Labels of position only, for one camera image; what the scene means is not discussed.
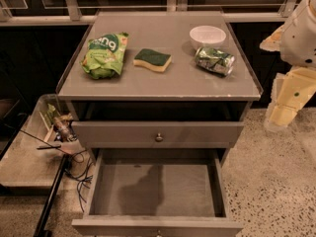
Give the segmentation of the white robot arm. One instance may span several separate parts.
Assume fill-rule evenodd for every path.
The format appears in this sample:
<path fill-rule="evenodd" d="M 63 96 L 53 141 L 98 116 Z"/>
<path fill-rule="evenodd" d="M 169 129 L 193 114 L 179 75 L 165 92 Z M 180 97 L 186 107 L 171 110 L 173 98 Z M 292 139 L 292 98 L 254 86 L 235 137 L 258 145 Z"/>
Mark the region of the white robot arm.
<path fill-rule="evenodd" d="M 260 49 L 278 51 L 291 65 L 274 79 L 265 128 L 287 128 L 298 112 L 316 94 L 316 0 L 301 0 L 283 25 L 260 44 Z"/>

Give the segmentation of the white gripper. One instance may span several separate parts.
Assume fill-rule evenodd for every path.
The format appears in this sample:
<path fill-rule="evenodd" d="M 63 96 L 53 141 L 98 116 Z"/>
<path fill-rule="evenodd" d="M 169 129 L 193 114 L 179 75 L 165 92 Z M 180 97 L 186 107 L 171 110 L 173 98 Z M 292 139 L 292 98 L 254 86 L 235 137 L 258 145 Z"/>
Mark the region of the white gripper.
<path fill-rule="evenodd" d="M 280 51 L 282 34 L 283 26 L 280 26 L 260 43 L 260 49 Z M 278 73 L 272 89 L 272 103 L 265 115 L 265 129 L 286 129 L 296 117 L 296 110 L 301 110 L 315 93 L 315 69 L 293 66 L 286 74 Z"/>

